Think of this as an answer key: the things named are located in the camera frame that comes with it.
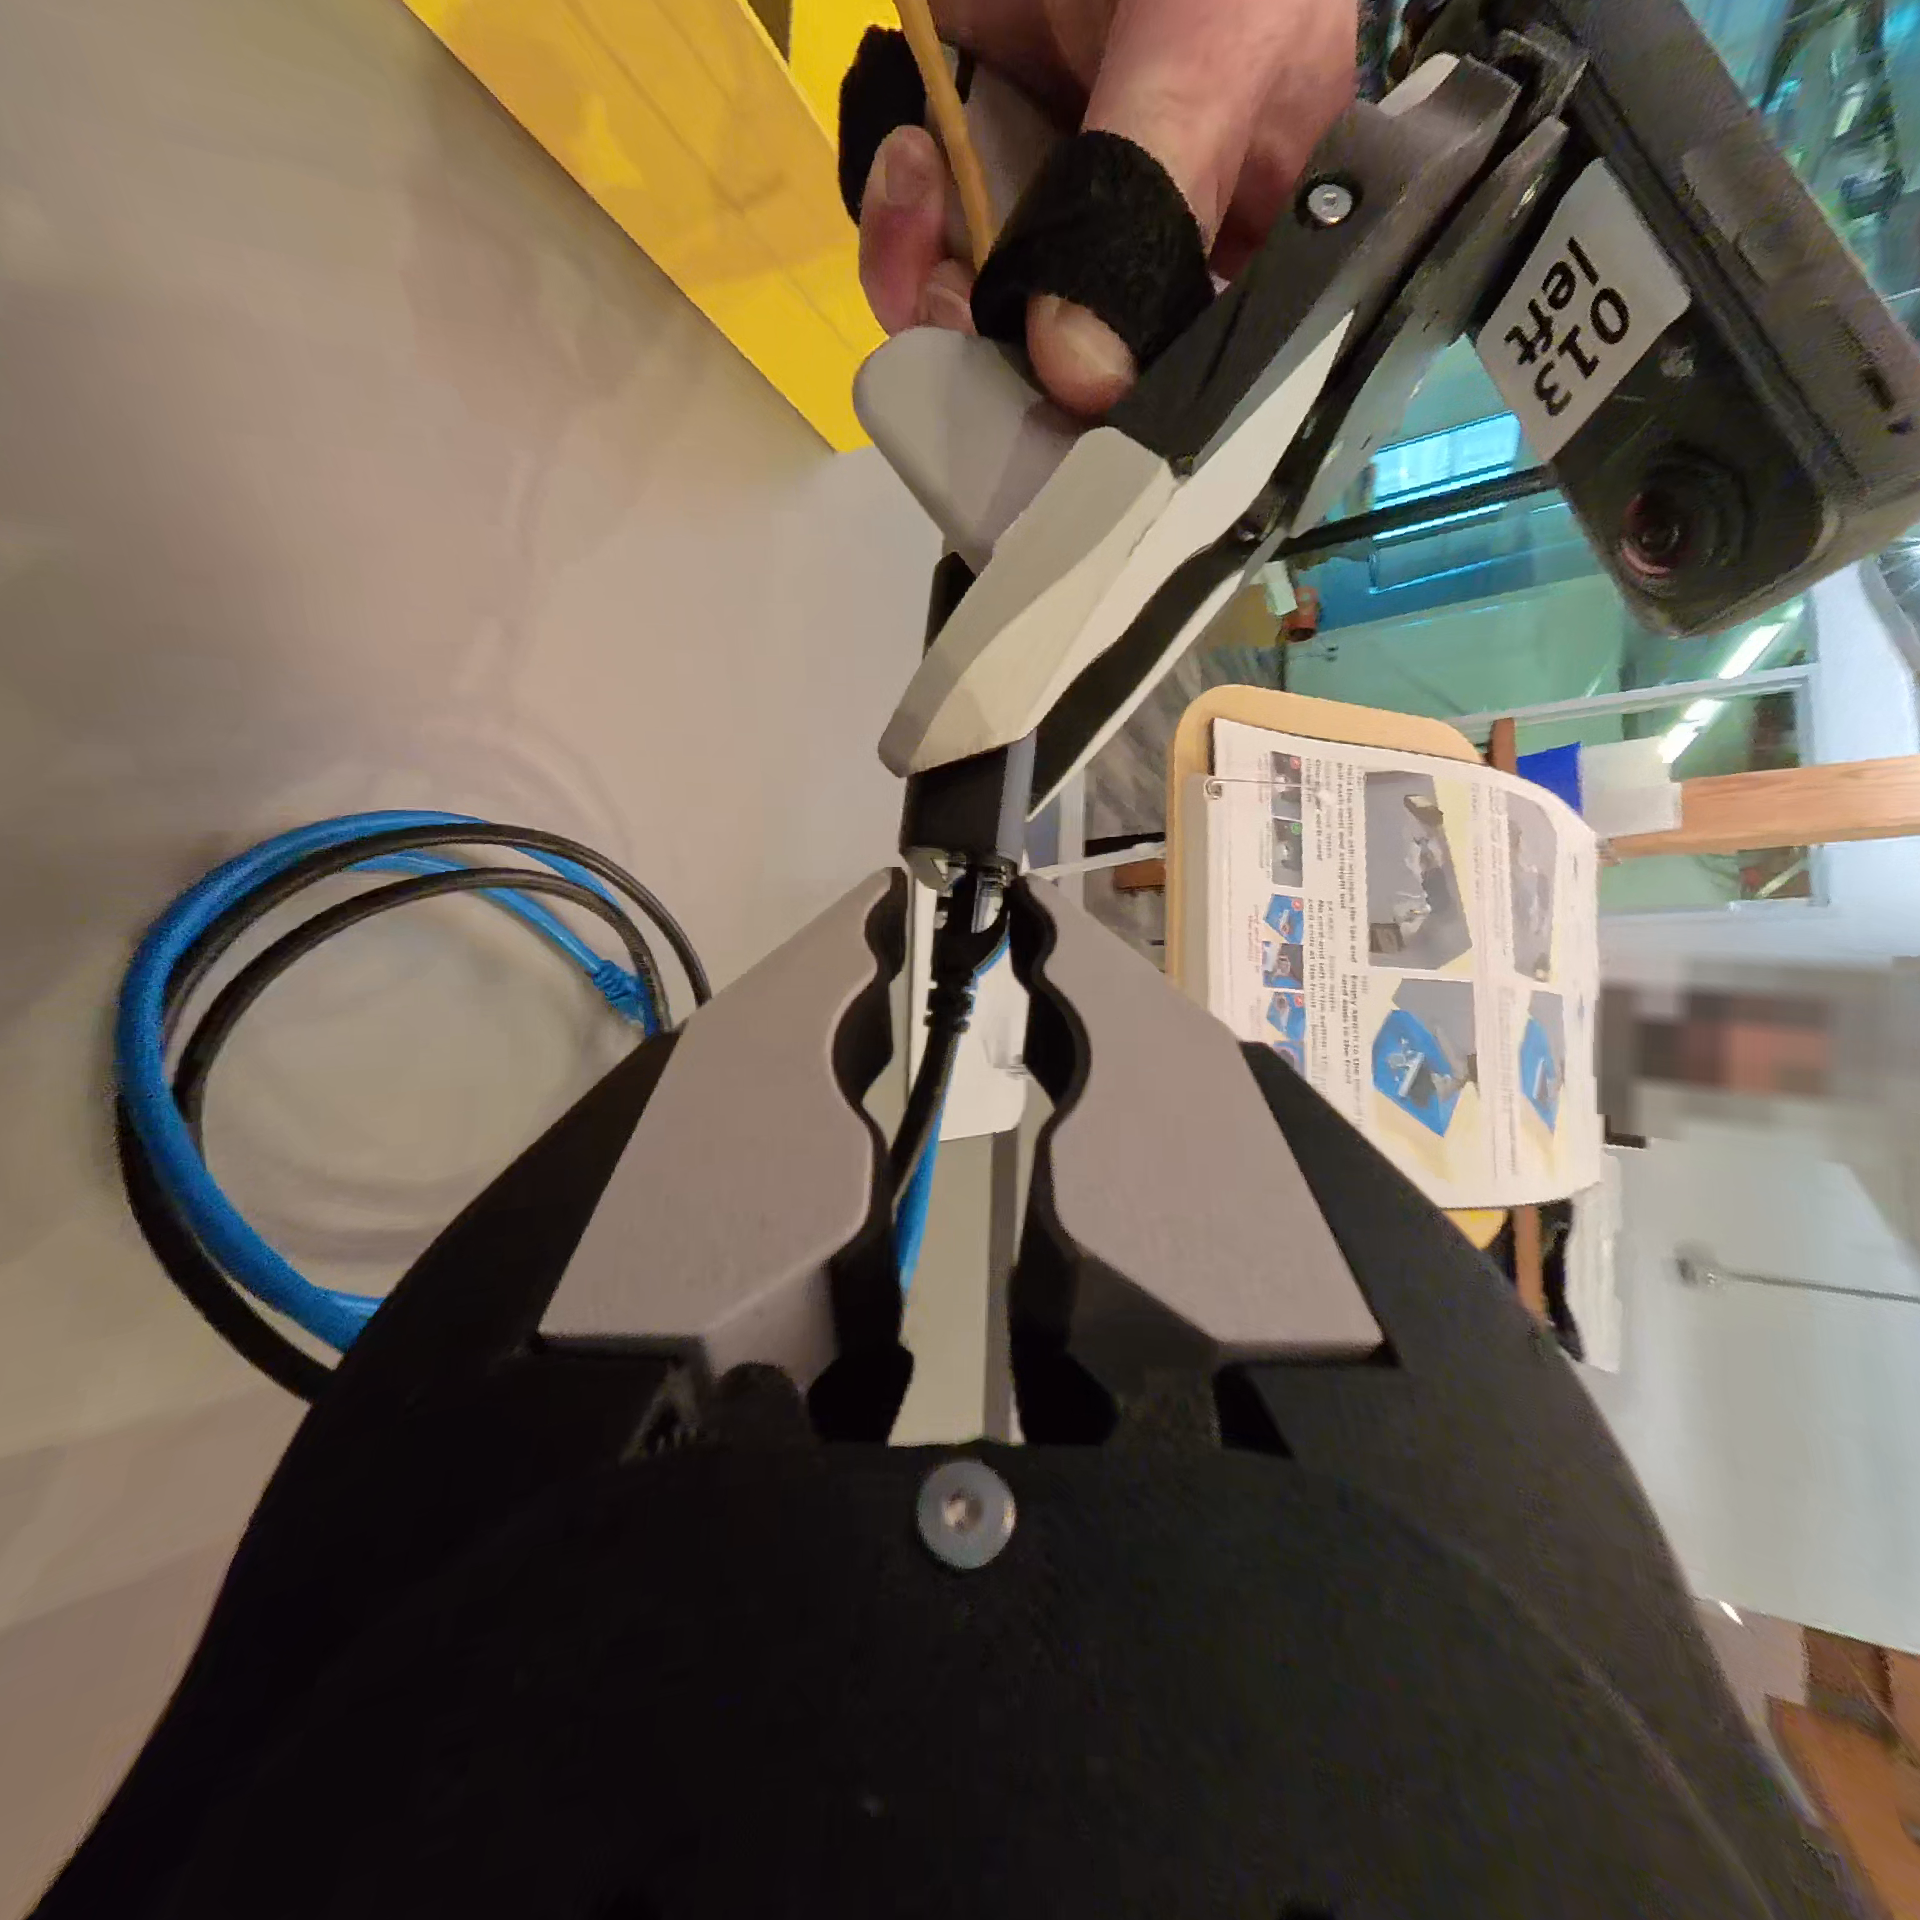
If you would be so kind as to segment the wooden clipboard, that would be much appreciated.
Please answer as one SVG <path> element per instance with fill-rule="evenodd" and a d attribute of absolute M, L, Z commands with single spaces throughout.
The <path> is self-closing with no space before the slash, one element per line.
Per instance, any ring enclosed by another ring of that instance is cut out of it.
<path fill-rule="evenodd" d="M 1524 1206 L 1500 801 L 1428 718 L 1221 685 L 1173 730 L 1167 976 L 1477 1246 Z"/>

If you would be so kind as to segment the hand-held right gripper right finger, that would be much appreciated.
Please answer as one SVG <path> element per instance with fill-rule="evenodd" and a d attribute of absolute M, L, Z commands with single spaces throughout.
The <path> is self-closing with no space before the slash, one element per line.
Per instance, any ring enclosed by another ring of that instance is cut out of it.
<path fill-rule="evenodd" d="M 1359 1362 L 1384 1335 L 1230 1029 L 1045 879 L 1017 882 L 1022 1061 L 1045 1116 L 1010 1331 L 1020 1362 Z"/>

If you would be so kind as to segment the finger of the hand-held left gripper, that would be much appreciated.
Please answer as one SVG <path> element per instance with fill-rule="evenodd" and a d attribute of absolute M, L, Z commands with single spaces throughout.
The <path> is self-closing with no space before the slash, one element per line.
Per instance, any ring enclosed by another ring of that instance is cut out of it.
<path fill-rule="evenodd" d="M 1017 744 L 1250 503 L 1227 447 L 1177 478 L 1116 428 L 1081 435 L 924 656 L 877 740 L 912 778 Z"/>
<path fill-rule="evenodd" d="M 1027 816 L 1038 816 L 1126 726 L 1256 565 L 1257 540 L 1248 534 L 1193 552 L 1072 677 L 1036 730 Z"/>

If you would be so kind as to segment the person's left hand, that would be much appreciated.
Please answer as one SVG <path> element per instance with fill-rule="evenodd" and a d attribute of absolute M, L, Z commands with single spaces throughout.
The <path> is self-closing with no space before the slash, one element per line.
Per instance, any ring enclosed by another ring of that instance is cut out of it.
<path fill-rule="evenodd" d="M 1105 413 L 1287 210 L 1356 102 L 1351 1 L 927 3 L 972 80 L 1072 131 L 978 277 L 948 236 L 956 176 L 899 29 L 863 32 L 838 92 L 835 176 L 875 324 L 1020 343 L 1038 386 Z"/>

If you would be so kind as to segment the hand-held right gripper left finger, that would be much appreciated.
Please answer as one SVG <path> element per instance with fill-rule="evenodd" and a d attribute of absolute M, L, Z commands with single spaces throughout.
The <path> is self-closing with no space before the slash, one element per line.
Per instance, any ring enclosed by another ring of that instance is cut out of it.
<path fill-rule="evenodd" d="M 680 1027 L 540 1331 L 692 1363 L 899 1350 L 889 1147 L 908 877 L 863 875 Z"/>

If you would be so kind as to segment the wooden beam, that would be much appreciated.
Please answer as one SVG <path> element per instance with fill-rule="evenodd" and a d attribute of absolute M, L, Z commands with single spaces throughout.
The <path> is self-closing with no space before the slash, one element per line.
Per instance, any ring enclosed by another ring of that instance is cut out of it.
<path fill-rule="evenodd" d="M 1878 844 L 1918 836 L 1918 756 L 1677 779 L 1675 820 L 1616 834 L 1605 862 Z"/>

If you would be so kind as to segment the yellow plastic storage bin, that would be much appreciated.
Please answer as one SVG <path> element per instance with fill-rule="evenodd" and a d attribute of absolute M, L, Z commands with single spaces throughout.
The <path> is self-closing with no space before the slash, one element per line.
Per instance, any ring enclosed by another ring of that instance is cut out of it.
<path fill-rule="evenodd" d="M 409 1 L 838 454 L 882 343 L 838 186 L 838 96 L 885 1 Z"/>

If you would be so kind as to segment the printed instruction sheet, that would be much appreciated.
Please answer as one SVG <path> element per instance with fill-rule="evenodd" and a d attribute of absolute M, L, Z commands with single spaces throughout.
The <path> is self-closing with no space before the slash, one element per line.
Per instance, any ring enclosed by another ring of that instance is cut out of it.
<path fill-rule="evenodd" d="M 1600 841 L 1480 758 L 1218 713 L 1177 778 L 1166 966 L 1449 1212 L 1601 1181 Z"/>

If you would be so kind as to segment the black glass wall pole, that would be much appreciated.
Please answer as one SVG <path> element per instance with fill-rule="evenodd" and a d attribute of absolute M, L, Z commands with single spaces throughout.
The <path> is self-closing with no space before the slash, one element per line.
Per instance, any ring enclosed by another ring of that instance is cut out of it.
<path fill-rule="evenodd" d="M 1453 485 L 1443 491 L 1401 496 L 1363 513 L 1322 522 L 1308 532 L 1283 540 L 1276 554 L 1283 562 L 1308 564 L 1322 556 L 1376 544 L 1400 534 L 1418 538 L 1449 524 L 1473 515 L 1497 513 L 1518 501 L 1554 491 L 1557 491 L 1554 467 L 1531 465 L 1501 472 L 1480 482 Z"/>

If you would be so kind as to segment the black ethernet splitter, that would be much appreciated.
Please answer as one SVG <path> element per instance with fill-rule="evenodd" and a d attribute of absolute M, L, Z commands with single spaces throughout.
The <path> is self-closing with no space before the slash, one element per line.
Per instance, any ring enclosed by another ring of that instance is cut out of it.
<path fill-rule="evenodd" d="M 950 898 L 973 870 L 1022 870 L 1033 808 L 1039 724 L 1013 740 L 903 778 L 897 851 L 910 875 Z"/>

